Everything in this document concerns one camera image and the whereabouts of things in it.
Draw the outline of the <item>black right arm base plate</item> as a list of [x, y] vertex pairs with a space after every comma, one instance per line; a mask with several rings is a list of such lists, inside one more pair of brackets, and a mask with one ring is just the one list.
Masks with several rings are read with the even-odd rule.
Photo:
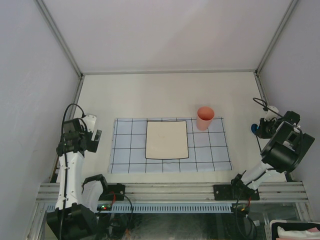
[[251, 188], [238, 188], [231, 184], [215, 184], [213, 185], [214, 199], [216, 201], [231, 201], [231, 200], [249, 200], [259, 201], [260, 195], [257, 190]]

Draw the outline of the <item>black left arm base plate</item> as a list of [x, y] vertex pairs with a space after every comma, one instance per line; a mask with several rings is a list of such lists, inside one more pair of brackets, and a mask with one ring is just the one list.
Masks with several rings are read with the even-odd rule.
[[106, 189], [103, 190], [100, 201], [112, 201], [115, 196], [116, 201], [123, 201], [125, 199], [123, 195], [126, 192], [126, 186], [121, 183], [109, 184]]

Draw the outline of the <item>pink plastic cup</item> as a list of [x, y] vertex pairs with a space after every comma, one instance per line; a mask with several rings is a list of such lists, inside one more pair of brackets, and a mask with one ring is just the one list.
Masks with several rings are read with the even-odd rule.
[[197, 110], [196, 127], [200, 131], [205, 131], [210, 126], [215, 112], [208, 106], [202, 106]]

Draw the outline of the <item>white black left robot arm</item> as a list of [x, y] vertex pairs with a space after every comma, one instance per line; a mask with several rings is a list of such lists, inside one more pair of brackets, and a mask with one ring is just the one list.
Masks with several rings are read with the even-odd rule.
[[56, 148], [60, 163], [59, 193], [46, 222], [59, 240], [81, 240], [98, 231], [98, 200], [109, 196], [110, 188], [102, 174], [82, 180], [85, 152], [95, 153], [102, 131], [95, 129], [97, 117], [85, 115], [62, 123]]

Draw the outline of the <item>white square plate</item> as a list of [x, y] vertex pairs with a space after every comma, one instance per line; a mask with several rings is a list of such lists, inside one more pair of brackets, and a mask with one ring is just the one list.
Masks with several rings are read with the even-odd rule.
[[187, 122], [148, 121], [145, 157], [152, 160], [178, 160], [189, 157]]

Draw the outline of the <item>light blue checked placemat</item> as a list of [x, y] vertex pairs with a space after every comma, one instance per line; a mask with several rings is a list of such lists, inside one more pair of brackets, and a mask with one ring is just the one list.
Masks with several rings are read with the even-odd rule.
[[[185, 122], [187, 158], [146, 158], [148, 122]], [[213, 119], [208, 129], [198, 130], [196, 119], [117, 118], [113, 124], [108, 172], [110, 174], [195, 173], [230, 171], [230, 160], [224, 120]]]

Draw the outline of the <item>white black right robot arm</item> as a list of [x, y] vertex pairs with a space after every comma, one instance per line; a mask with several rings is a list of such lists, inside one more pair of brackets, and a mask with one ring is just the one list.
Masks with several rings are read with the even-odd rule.
[[234, 199], [250, 197], [269, 178], [297, 168], [315, 141], [301, 130], [299, 121], [298, 113], [287, 111], [275, 121], [262, 118], [259, 126], [251, 127], [256, 137], [269, 141], [260, 151], [261, 163], [231, 180], [229, 192]]

